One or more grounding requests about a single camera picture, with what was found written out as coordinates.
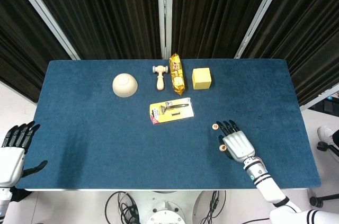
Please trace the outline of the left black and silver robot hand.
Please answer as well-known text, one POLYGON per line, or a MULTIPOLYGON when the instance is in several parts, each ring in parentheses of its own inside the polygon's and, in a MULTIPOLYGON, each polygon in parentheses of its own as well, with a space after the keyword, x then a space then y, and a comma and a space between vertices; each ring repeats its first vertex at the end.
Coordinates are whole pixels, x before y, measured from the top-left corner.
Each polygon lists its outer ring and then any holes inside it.
POLYGON ((9 129, 1 145, 1 188, 14 187, 18 181, 41 171, 48 163, 24 169, 24 162, 36 131, 40 128, 34 121, 15 125, 9 129))

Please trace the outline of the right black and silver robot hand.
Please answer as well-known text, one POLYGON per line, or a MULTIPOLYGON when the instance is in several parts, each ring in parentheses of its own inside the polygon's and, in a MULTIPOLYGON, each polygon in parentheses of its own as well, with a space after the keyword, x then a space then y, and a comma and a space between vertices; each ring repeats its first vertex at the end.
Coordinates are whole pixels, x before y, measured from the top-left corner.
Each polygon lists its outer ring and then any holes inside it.
POLYGON ((218 136, 218 141, 228 158, 243 163, 255 156, 253 145, 233 120, 216 121, 216 125, 223 132, 223 135, 218 136))

